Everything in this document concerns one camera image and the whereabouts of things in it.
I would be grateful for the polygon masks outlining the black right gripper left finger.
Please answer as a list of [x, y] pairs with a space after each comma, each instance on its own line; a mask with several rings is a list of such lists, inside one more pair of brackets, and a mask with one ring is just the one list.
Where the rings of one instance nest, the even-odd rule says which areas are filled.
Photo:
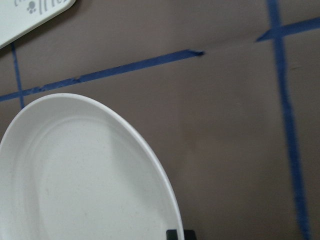
[[166, 230], [166, 240], [178, 240], [178, 229], [176, 227]]

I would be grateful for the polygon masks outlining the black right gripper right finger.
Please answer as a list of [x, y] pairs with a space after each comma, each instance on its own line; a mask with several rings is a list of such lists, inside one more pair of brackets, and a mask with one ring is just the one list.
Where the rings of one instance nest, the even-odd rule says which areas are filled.
[[185, 240], [197, 240], [196, 225], [195, 224], [184, 224], [183, 234]]

